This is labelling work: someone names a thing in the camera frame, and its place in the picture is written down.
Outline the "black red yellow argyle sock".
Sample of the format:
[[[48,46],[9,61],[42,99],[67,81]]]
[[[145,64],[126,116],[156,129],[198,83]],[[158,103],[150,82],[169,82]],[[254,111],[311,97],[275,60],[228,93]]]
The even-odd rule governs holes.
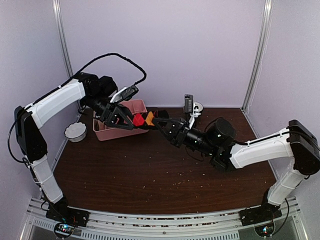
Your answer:
[[[149,112],[139,112],[133,115],[133,125],[136,129],[142,130],[157,130],[154,125],[154,118],[168,119],[169,113],[166,110],[152,110]]]

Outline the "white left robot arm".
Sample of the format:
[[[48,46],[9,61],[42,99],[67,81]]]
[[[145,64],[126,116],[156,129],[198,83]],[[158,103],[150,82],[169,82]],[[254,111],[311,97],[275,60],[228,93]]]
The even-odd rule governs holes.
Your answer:
[[[49,166],[48,145],[41,128],[66,107],[81,102],[106,126],[133,130],[133,114],[122,102],[130,100],[138,91],[137,84],[118,90],[112,77],[79,72],[35,102],[15,109],[11,129],[24,155],[22,163],[30,167],[49,203],[49,210],[61,222],[69,221],[72,211]]]

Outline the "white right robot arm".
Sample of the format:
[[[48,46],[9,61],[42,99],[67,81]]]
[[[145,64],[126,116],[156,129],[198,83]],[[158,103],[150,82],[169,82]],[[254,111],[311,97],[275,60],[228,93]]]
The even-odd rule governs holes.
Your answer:
[[[268,220],[303,179],[320,170],[318,140],[295,119],[276,133],[246,142],[235,140],[236,130],[222,117],[211,121],[204,131],[190,127],[182,118],[156,117],[152,123],[172,145],[185,145],[209,156],[211,165],[225,171],[292,158],[287,172],[265,192],[261,206],[254,210],[261,221]]]

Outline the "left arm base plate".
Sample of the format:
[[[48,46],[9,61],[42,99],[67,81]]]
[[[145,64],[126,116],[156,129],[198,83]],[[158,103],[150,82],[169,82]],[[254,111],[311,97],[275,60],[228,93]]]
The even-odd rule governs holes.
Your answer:
[[[86,227],[90,213],[86,210],[70,208],[66,205],[50,206],[46,218],[57,222],[67,223],[76,227]]]

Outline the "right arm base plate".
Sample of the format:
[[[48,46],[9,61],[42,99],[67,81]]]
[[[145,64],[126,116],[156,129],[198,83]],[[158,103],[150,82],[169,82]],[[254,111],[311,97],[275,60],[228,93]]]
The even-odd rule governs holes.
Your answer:
[[[239,218],[242,226],[256,225],[263,222],[272,221],[281,217],[283,214],[279,207],[263,207],[246,208],[239,212]]]

